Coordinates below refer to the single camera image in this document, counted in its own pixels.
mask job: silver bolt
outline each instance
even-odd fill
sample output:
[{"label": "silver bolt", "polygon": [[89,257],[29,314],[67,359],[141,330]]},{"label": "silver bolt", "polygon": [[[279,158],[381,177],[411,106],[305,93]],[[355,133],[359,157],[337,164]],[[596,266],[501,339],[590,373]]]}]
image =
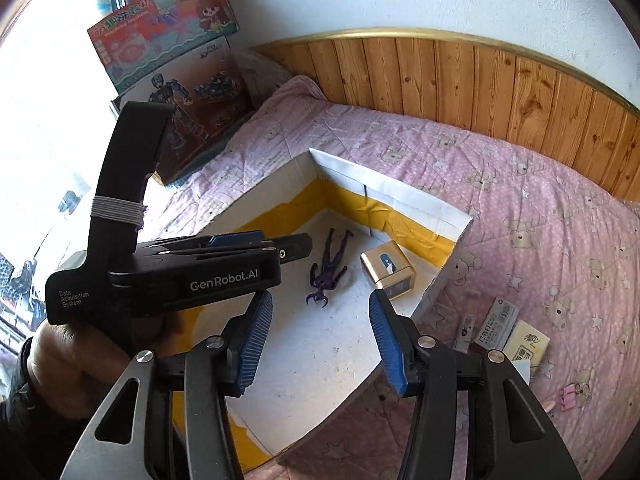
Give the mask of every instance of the silver bolt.
[{"label": "silver bolt", "polygon": [[136,361],[139,363],[148,363],[154,358],[154,353],[151,350],[142,350],[136,355]]},{"label": "silver bolt", "polygon": [[433,348],[436,346],[436,340],[430,335],[423,335],[418,338],[418,346],[420,348]]},{"label": "silver bolt", "polygon": [[504,361],[504,354],[499,350],[489,350],[487,357],[492,363],[501,363]]},{"label": "silver bolt", "polygon": [[219,335],[207,337],[207,348],[221,348],[225,344],[225,340]]}]

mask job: white wall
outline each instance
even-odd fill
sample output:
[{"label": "white wall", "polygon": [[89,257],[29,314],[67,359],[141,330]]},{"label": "white wall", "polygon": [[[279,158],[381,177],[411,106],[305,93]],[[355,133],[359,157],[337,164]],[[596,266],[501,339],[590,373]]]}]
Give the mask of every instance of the white wall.
[{"label": "white wall", "polygon": [[608,0],[231,0],[233,46],[340,28],[427,27],[532,48],[640,106],[640,49]]}]

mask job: black sleeve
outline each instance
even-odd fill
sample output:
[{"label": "black sleeve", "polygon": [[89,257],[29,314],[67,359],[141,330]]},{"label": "black sleeve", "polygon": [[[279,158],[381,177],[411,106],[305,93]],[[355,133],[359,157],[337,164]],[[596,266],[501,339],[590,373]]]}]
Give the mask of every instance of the black sleeve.
[{"label": "black sleeve", "polygon": [[[9,398],[0,406],[0,440],[7,437],[20,455],[19,459],[27,462],[24,468],[20,468],[24,474],[33,466],[46,480],[58,480],[87,421],[59,416],[36,393],[27,372],[30,351],[31,339],[27,339],[20,352]],[[5,453],[2,450],[2,458],[5,458]],[[16,462],[15,456],[8,458]],[[33,477],[23,475],[16,478]]]}]

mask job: human hand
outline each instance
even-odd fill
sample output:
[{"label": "human hand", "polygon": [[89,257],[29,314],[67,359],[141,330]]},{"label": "human hand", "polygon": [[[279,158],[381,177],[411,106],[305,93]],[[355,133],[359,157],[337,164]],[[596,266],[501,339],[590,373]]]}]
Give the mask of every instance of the human hand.
[{"label": "human hand", "polygon": [[[135,339],[138,349],[156,355],[172,353],[171,336],[179,332],[178,316],[156,319],[151,330]],[[93,326],[75,321],[51,326],[44,321],[31,343],[27,370],[37,393],[57,414],[69,419],[90,418],[107,387],[129,365],[129,356]]]}]

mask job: gold tin box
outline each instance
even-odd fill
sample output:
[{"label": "gold tin box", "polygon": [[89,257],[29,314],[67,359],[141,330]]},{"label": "gold tin box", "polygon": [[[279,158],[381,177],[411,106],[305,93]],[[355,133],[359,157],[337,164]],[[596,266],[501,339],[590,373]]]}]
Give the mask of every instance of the gold tin box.
[{"label": "gold tin box", "polygon": [[371,286],[384,290],[389,299],[414,288],[415,270],[395,241],[362,253],[360,261]]}]

